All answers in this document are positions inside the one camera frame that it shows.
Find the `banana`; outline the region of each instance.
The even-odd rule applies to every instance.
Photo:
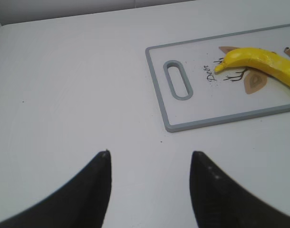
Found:
[[[215,68],[218,73],[229,67],[253,67],[261,70],[290,87],[290,61],[274,52],[247,47],[232,50]]]

